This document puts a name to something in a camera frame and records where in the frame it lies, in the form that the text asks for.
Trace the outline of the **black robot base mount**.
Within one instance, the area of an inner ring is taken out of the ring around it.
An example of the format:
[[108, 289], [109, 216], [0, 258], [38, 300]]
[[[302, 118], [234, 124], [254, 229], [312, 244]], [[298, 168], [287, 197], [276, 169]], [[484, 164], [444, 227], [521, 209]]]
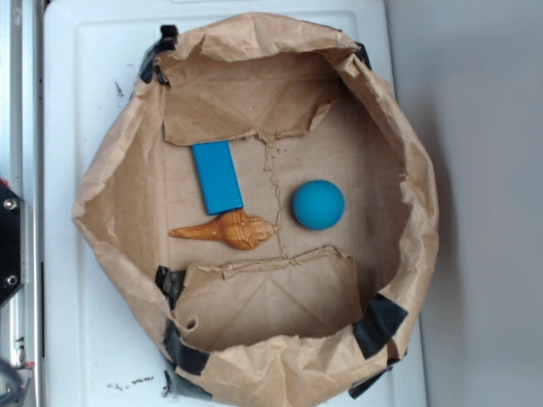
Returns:
[[1, 179], [1, 309], [25, 284], [24, 257], [25, 203]]

